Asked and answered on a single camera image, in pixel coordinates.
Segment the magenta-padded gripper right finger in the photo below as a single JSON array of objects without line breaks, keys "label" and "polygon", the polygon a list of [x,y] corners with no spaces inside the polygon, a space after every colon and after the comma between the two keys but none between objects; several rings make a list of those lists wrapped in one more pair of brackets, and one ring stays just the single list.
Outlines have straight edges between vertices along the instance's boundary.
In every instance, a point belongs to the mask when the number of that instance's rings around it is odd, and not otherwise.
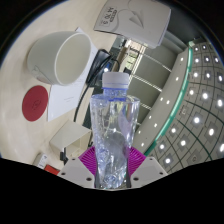
[{"label": "magenta-padded gripper right finger", "polygon": [[146,157],[134,147],[128,152],[126,187],[140,188],[167,176],[154,157]]}]

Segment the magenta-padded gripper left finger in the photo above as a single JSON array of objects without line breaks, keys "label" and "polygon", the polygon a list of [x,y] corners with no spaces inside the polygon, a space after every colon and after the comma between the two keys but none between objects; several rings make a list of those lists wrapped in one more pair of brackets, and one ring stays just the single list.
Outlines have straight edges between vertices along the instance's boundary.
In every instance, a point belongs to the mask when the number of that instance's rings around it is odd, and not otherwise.
[{"label": "magenta-padded gripper left finger", "polygon": [[77,158],[71,158],[58,176],[84,188],[94,189],[97,174],[95,148],[90,147]]}]

